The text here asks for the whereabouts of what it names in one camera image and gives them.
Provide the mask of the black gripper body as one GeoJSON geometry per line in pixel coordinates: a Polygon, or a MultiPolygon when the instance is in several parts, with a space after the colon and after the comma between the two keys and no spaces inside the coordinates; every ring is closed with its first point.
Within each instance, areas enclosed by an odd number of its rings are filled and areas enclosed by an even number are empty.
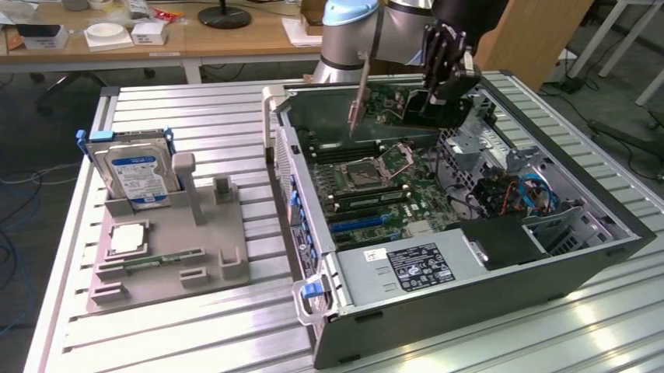
{"type": "Polygon", "coordinates": [[[499,25],[508,0],[433,1],[432,12],[445,25],[467,34],[467,43],[479,46],[481,38],[499,25]]]}

